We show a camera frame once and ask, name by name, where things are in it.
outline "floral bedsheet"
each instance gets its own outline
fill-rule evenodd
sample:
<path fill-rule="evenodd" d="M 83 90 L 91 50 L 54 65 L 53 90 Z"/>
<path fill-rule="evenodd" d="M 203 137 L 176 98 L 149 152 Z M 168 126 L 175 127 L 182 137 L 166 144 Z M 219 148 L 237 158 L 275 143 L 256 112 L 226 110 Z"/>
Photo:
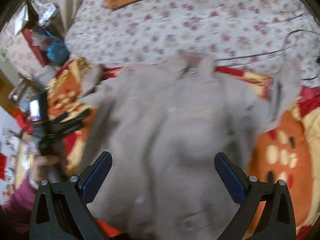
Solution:
<path fill-rule="evenodd" d="M 73 57 L 93 64 L 156 64 L 178 49 L 205 52 L 219 66 L 272 75 L 287 57 L 300 61 L 302 77 L 317 75 L 320 32 L 300 0 L 143 0 L 118 10 L 105 0 L 85 0 L 66 36 Z M 303 85 L 320 85 L 320 79 Z"/>

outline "bed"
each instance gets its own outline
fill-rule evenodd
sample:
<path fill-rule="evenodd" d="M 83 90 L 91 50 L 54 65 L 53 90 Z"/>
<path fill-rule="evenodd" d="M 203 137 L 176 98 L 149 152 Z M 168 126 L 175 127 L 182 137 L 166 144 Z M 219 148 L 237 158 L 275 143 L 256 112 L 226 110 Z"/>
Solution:
<path fill-rule="evenodd" d="M 302 77 L 314 78 L 318 36 L 298 32 L 286 40 L 297 29 L 319 31 L 300 0 L 143 0 L 118 10 L 85 0 L 65 42 L 73 57 L 94 64 L 156 64 L 186 49 L 208 53 L 217 65 L 269 75 L 281 67 L 285 48 L 300 60 Z"/>
<path fill-rule="evenodd" d="M 288 36 L 299 29 L 319 32 L 299 0 L 143 0 L 114 11 L 106 9 L 105 0 L 85 0 L 65 42 L 72 57 L 83 56 L 94 65 L 103 64 L 103 80 L 116 78 L 123 66 L 164 62 L 179 49 L 207 53 L 222 72 L 249 82 L 261 97 L 265 97 L 268 80 L 284 61 L 298 60 L 304 79 L 302 93 L 285 112 L 279 127 L 259 137 L 250 174 L 261 181 L 281 178 L 287 182 L 300 240 L 319 217 L 320 160 L 315 149 L 320 134 L 316 128 L 320 80 L 315 61 L 319 56 L 318 35 L 299 31 Z M 67 90 L 73 86 L 66 80 L 62 84 Z M 56 91 L 55 97 L 61 94 L 65 92 Z M 75 160 L 74 171 L 86 141 L 82 140 L 79 148 L 75 148 L 74 139 L 70 141 L 69 159 Z"/>

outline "plastic bag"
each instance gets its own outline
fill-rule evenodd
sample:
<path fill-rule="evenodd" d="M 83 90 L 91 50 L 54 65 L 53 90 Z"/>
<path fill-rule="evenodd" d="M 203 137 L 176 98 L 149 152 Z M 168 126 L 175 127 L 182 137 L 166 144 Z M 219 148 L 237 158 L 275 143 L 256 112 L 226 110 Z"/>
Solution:
<path fill-rule="evenodd" d="M 69 51 L 64 41 L 43 29 L 33 29 L 33 46 L 39 46 L 41 51 L 47 53 L 47 58 L 56 66 L 63 65 L 69 59 Z"/>
<path fill-rule="evenodd" d="M 39 26 L 43 26 L 43 27 L 49 26 L 51 20 L 54 19 L 59 14 L 59 6 L 54 2 L 42 4 L 39 0 L 35 0 L 34 3 L 39 8 L 38 9 L 39 10 L 39 12 L 38 12 Z"/>

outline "person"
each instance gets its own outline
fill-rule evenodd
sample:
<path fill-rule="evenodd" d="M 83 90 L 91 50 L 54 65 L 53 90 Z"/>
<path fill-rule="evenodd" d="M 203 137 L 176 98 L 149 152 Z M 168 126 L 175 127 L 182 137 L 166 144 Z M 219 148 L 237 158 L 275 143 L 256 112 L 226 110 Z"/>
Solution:
<path fill-rule="evenodd" d="M 57 156 L 36 156 L 33 166 L 20 187 L 10 195 L 6 204 L 0 208 L 1 239 L 28 239 L 32 206 L 40 182 L 48 178 L 45 167 L 61 163 L 66 167 L 68 161 Z"/>

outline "screw head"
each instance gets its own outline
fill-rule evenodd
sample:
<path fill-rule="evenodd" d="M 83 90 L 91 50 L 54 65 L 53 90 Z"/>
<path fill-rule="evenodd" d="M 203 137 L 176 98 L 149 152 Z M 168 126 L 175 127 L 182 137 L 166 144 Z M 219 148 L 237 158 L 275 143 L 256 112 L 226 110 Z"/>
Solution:
<path fill-rule="evenodd" d="M 279 180 L 279 184 L 280 184 L 281 186 L 285 186 L 285 181 L 284 181 L 283 179 L 280 179 L 280 180 Z"/>
<path fill-rule="evenodd" d="M 45 186 L 48 184 L 48 180 L 47 179 L 44 179 L 43 181 L 41 181 L 41 185 L 42 186 Z"/>
<path fill-rule="evenodd" d="M 251 175 L 251 176 L 249 177 L 249 180 L 252 181 L 252 182 L 257 182 L 257 181 L 258 181 L 257 177 L 256 177 L 256 176 L 253 176 L 253 175 Z"/>
<path fill-rule="evenodd" d="M 70 181 L 71 182 L 76 182 L 78 180 L 78 176 L 71 176 Z"/>

